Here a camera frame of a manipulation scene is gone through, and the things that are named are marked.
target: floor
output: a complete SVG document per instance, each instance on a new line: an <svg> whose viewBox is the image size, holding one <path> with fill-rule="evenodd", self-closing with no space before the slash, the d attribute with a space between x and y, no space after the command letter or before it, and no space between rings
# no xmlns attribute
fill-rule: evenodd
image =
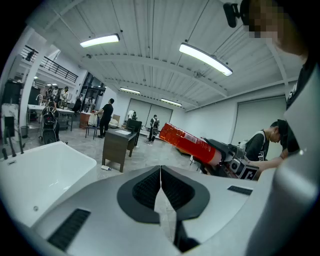
<svg viewBox="0 0 320 256"><path fill-rule="evenodd" d="M85 134L86 130L73 127L72 131L69 129L60 131L59 137L61 141L68 142L68 145L73 149L96 160L97 180L120 175L120 164L118 163L106 162L105 165L109 166L111 170L105 171L101 169L104 139L98 137L93 139L93 130L89 131L87 138L85 138ZM22 142L25 143L24 150L41 146L39 135L39 129L34 129L30 132L29 138L24 139ZM137 147L132 152L132 157L129 157L129 151L127 151L123 167L124 173L155 165L175 166L189 171L197 170L195 164L190 165L189 155L181 154L170 144L158 139L152 145L145 143L145 141L146 137L140 135ZM6 148L9 154L11 150L7 146ZM16 152L19 152L17 145L14 148ZM160 215L160 225L164 234L168 239L173 241L176 229L176 212L170 205L162 189L160 189L157 195L154 210Z"/></svg>

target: black hair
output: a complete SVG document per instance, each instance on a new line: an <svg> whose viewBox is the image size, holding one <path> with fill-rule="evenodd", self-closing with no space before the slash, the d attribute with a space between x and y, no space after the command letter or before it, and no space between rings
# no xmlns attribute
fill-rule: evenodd
<svg viewBox="0 0 320 256"><path fill-rule="evenodd" d="M278 121L275 121L270 125L270 127L276 127L276 126L278 126Z"/></svg>

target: ceiling light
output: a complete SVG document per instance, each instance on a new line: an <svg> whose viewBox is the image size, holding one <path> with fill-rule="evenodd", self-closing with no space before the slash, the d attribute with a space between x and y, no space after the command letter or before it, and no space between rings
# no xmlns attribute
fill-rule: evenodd
<svg viewBox="0 0 320 256"><path fill-rule="evenodd" d="M113 43L113 42L119 42L119 36L118 34L111 34L103 37L99 37L96 39L92 39L89 41L85 41L80 43L80 45L85 48L89 46L95 46L95 45L100 45L100 44L105 44L105 43Z"/></svg>
<svg viewBox="0 0 320 256"><path fill-rule="evenodd" d="M215 59L214 57L210 56L209 54L205 53L204 51L199 50L191 45L188 45L186 43L182 43L179 51L184 54L188 54L192 57L195 57L196 59L198 59L200 61L207 63L208 65L210 65L213 68L215 68L216 70L220 71L222 74L224 74L227 77L232 75L232 73L233 73L233 71L228 66L226 66L225 64L223 64L219 60Z"/></svg>
<svg viewBox="0 0 320 256"><path fill-rule="evenodd" d="M163 102L166 102L166 103L170 103L170 104L173 104L173 105L176 105L176 106L182 106L180 103L177 103L177 102L174 102L174 101L171 101L171 100L167 100L167 99L164 99L162 98L161 101Z"/></svg>
<svg viewBox="0 0 320 256"><path fill-rule="evenodd" d="M126 89L126 88L120 88L121 90L123 91L126 91L126 92L130 92L130 93L134 93L134 94L140 94L140 91L137 91L137 90L130 90L130 89Z"/></svg>

